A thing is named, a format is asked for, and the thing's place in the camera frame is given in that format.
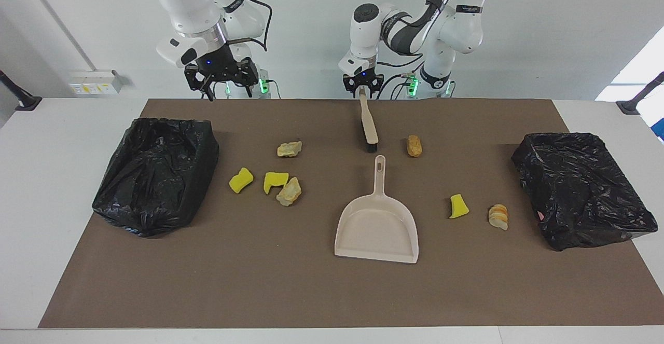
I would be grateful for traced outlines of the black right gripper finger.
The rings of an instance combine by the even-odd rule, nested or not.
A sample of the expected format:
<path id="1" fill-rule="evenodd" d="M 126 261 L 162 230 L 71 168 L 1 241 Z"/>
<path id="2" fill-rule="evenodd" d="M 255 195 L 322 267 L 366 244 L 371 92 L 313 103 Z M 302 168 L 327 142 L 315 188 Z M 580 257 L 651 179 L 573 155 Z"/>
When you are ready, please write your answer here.
<path id="1" fill-rule="evenodd" d="M 259 86 L 259 72 L 256 64 L 250 57 L 245 57 L 237 62 L 239 72 L 234 79 L 234 84 L 244 91 L 244 95 L 249 99 L 258 98 L 254 95 L 254 89 Z"/>
<path id="2" fill-rule="evenodd" d="M 209 101 L 216 100 L 216 95 L 214 95 L 214 90 L 211 89 L 212 79 L 209 75 L 202 76 L 202 79 L 199 79 L 199 67 L 194 63 L 188 63 L 185 65 L 185 79 L 189 85 L 189 88 L 192 91 L 199 91 L 201 93 L 201 98 L 207 98 Z"/>

